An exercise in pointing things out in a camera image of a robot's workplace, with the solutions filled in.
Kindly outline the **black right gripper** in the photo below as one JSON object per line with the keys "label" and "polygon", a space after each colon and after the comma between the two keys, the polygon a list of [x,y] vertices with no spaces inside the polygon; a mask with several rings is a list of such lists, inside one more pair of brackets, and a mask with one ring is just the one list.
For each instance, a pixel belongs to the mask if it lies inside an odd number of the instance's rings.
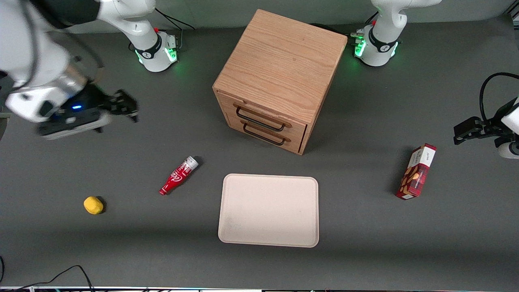
{"label": "black right gripper", "polygon": [[126,91],[118,90],[111,96],[98,86],[87,84],[51,114],[49,122],[89,123],[98,120],[102,113],[122,115],[132,122],[138,122],[138,112],[137,101]]}

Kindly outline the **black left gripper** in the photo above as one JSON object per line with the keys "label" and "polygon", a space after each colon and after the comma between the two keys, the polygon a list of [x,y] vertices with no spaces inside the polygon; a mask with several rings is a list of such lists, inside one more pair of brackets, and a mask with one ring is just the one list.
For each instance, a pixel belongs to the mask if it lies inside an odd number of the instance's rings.
{"label": "black left gripper", "polygon": [[486,137],[512,135],[513,131],[501,121],[510,109],[511,107],[500,107],[495,115],[489,119],[482,107],[482,120],[478,117],[470,117],[453,127],[454,145],[460,145],[467,140],[479,139],[483,133]]}

